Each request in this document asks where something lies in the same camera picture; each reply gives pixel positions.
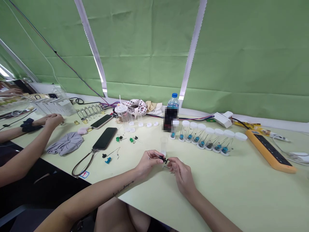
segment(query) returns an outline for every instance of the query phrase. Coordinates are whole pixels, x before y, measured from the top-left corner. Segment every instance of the gray cloth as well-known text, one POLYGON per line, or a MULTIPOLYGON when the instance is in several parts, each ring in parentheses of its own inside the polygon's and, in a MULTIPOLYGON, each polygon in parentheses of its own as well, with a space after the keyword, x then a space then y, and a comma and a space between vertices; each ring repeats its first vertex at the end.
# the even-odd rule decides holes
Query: gray cloth
POLYGON ((77 132, 70 132, 63 136, 58 142, 50 145, 46 149, 46 152, 48 154, 59 153, 60 156, 63 156, 79 148, 83 141, 83 137, 77 132))

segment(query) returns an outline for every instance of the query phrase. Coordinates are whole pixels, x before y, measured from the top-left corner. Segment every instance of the power strip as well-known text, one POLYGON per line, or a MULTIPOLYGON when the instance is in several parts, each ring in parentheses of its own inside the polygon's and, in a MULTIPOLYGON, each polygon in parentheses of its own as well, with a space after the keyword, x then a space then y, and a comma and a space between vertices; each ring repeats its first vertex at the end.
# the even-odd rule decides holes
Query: power strip
POLYGON ((286 173, 296 173, 297 169, 293 167, 260 132, 257 130, 247 130, 245 134, 264 156, 267 162, 272 166, 272 168, 286 173))

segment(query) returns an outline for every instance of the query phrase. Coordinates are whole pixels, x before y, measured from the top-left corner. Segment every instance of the black smartphone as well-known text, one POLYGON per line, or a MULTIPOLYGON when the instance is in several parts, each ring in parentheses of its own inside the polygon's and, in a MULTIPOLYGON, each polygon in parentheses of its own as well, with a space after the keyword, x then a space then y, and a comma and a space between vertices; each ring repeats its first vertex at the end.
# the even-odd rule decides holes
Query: black smartphone
POLYGON ((108 127, 93 145, 92 149, 105 150, 117 132, 117 128, 108 127))
POLYGON ((103 126, 105 123, 107 123, 109 120, 113 118, 112 115, 105 115, 103 118, 100 118, 98 121, 95 123, 91 124, 91 127, 95 129, 99 129, 101 126, 103 126))

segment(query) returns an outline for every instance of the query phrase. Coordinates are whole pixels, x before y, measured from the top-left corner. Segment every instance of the light green table surface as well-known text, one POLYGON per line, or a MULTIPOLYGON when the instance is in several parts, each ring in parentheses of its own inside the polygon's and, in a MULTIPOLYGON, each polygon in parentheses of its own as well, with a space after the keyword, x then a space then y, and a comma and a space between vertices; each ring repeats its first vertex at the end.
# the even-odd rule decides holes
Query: light green table surface
MULTIPOLYGON (((35 113, 30 117, 40 118, 35 113)), ((122 125, 112 119, 99 130, 83 135, 84 142, 78 150, 64 157, 45 153, 42 159, 71 174, 73 167, 91 150, 103 131, 107 127, 117 127, 117 133, 124 134, 123 137, 127 139, 119 143, 113 138, 105 151, 97 153, 88 168, 90 174, 85 180, 93 184, 116 176, 134 168, 145 150, 159 151, 160 138, 169 137, 169 133, 162 132, 161 119, 150 116, 145 116, 143 119, 144 127, 140 128, 135 123, 136 131, 133 134, 124 133, 122 125), (159 126, 146 127, 147 122, 155 121, 159 122, 159 126), (135 135, 143 143, 138 141, 135 144, 130 143, 129 138, 135 135), (120 158, 111 156, 110 164, 106 164, 104 162, 106 158, 102 158, 102 153, 109 154, 119 146, 120 158)), ((94 121, 90 121, 87 125, 90 126, 94 121)), ((55 129, 48 146, 66 133, 86 126, 77 114, 65 117, 65 122, 65 125, 55 129)), ((206 122, 206 125, 223 129, 213 122, 206 122)), ((233 132, 245 132, 244 128, 235 125, 229 129, 233 132)), ((308 136, 287 130, 273 129, 273 131, 292 141, 291 143, 278 141, 283 149, 308 152, 308 136)), ((40 131, 36 131, 23 135, 13 142, 25 147, 39 133, 40 131)), ((176 140, 168 140, 167 157, 177 156, 189 165, 199 191, 243 231, 308 231, 309 167, 292 163, 298 169, 296 174, 279 172, 270 167, 251 141, 234 140, 233 147, 230 156, 225 157, 212 151, 200 150, 191 143, 182 143, 177 137, 176 140)), ((84 160, 76 172, 81 171, 89 159, 84 160)), ((201 216, 178 191, 174 175, 167 169, 162 169, 162 166, 155 167, 147 181, 132 186, 119 198, 178 231, 210 231, 201 216)))

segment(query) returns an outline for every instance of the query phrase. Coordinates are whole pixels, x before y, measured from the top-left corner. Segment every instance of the black scrunchie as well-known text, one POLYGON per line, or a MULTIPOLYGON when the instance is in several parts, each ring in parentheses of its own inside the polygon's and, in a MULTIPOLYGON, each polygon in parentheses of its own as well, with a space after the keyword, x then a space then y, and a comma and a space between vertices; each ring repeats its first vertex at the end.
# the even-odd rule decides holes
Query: black scrunchie
POLYGON ((28 133, 28 132, 36 131, 36 130, 42 128, 42 126, 36 126, 36 127, 34 127, 34 126, 32 125, 32 122, 33 122, 33 121, 34 121, 34 120, 31 119, 31 118, 28 118, 26 121, 24 121, 23 124, 20 125, 20 127, 23 128, 22 131, 28 133))

